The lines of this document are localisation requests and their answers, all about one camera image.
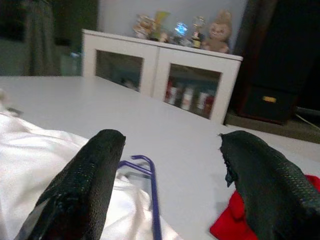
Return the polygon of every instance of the stuffed teddy bear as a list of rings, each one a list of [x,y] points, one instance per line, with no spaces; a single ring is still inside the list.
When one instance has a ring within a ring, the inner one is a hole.
[[[147,15],[138,15],[137,24],[133,27],[136,37],[139,39],[148,39],[151,32],[155,29],[155,20]]]
[[[231,13],[221,10],[209,27],[209,38],[202,42],[202,48],[214,52],[227,53],[229,47],[226,42],[231,36],[231,30]]]

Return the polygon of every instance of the curtain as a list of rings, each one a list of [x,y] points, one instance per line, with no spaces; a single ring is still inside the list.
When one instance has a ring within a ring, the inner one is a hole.
[[[47,0],[28,0],[25,26],[25,76],[56,76],[54,17]]]

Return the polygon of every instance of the red cloth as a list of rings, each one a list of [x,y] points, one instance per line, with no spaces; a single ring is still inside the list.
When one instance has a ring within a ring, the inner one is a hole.
[[[306,177],[320,192],[320,178]],[[258,240],[246,223],[245,205],[237,191],[232,194],[228,207],[210,227],[210,233],[219,240]]]

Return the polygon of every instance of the white table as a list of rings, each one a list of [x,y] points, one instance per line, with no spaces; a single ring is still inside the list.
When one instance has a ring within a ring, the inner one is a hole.
[[[219,151],[218,134],[228,127],[99,77],[0,77],[0,88],[23,119],[40,127],[86,138],[121,131],[122,159],[143,154],[155,163],[164,219],[184,240],[214,239],[209,226],[234,191]],[[306,174],[320,174],[319,162],[282,152]]]

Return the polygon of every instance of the cabinet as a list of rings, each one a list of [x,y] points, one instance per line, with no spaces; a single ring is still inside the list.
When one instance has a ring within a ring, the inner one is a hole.
[[[83,76],[99,76],[223,124],[242,57],[83,30]]]

